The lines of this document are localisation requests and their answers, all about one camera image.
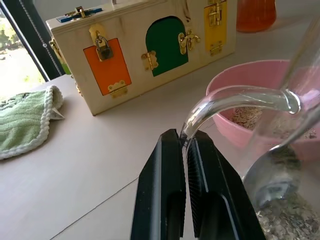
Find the small brass padlock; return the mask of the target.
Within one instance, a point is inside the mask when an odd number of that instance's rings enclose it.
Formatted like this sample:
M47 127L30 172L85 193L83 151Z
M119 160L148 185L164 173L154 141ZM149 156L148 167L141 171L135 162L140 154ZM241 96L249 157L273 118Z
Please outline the small brass padlock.
M95 45L98 58L101 62L113 57L112 48L109 46L108 40L104 36L98 34L95 39Z

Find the silver metal spoon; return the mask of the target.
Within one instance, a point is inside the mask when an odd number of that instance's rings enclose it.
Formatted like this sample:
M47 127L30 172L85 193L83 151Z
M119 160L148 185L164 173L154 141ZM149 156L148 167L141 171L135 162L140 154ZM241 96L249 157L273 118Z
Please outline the silver metal spoon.
M244 177L243 185L253 207L258 210L273 200L285 199L297 191L302 160L291 147L320 121L320 103L308 110L300 125L280 144L259 157Z

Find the wooden lock box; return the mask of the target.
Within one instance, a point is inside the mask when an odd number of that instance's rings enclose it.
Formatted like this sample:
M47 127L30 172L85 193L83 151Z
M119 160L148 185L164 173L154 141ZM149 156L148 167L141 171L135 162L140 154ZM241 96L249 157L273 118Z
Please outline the wooden lock box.
M51 46L92 115L232 54L237 0L112 0L49 19ZM100 61L97 35L113 57Z

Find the green white towel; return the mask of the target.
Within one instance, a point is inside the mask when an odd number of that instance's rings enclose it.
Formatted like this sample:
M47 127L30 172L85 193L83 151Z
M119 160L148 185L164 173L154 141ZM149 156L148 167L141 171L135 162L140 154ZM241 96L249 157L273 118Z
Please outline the green white towel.
M0 102L0 161L28 153L49 136L50 121L63 120L58 87L17 94Z

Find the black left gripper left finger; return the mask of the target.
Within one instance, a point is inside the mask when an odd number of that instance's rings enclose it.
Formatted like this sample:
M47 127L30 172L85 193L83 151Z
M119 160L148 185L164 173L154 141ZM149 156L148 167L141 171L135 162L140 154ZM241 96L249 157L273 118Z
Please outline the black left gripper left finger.
M176 129L163 132L138 177L129 240L180 240L186 180Z

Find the clear glass mug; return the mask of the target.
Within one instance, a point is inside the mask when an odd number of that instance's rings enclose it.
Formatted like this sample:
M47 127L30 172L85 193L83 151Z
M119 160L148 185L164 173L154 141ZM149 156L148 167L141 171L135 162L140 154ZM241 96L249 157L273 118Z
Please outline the clear glass mug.
M180 139L184 153L200 126L224 110L257 107L263 113L244 149L248 165L242 182L255 161L279 145L300 125L304 114L320 104L320 16L309 25L298 50L277 88L235 85L220 88L204 97L190 111ZM315 139L315 127L309 128L302 139ZM290 146L297 153L292 143ZM320 240L320 159L302 161L298 189L286 198L267 202L255 209L269 240Z

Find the orange liquid glass container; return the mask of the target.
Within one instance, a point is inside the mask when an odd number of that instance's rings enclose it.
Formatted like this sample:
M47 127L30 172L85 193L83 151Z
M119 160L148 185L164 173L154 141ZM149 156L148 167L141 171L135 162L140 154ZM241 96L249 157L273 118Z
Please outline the orange liquid glass container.
M275 0L237 0L236 30L240 33L267 30L276 18Z

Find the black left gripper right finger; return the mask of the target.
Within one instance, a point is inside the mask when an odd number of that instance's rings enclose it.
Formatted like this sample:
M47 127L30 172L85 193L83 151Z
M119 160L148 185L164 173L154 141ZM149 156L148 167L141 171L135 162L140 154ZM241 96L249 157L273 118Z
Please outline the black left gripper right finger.
M197 240L266 240L242 179L207 133L195 134L187 166Z

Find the black window frame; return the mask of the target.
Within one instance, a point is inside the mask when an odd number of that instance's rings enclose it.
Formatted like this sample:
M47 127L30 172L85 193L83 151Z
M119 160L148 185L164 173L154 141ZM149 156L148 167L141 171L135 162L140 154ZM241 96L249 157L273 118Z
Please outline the black window frame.
M65 71L50 46L49 34L33 0L0 0L4 13L31 56L45 82L63 76Z

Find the pink plastic bowl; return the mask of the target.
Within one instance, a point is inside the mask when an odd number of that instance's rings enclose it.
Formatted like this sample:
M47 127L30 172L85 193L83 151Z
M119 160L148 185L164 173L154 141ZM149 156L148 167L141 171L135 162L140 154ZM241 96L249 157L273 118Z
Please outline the pink plastic bowl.
M276 89L289 66L288 60L259 60L232 66L216 75L206 88L206 95L229 86L257 86ZM252 131L229 120L232 109L214 115L218 131L235 147L243 149ZM320 160L320 123L314 128L317 138L302 139L292 146L305 161Z

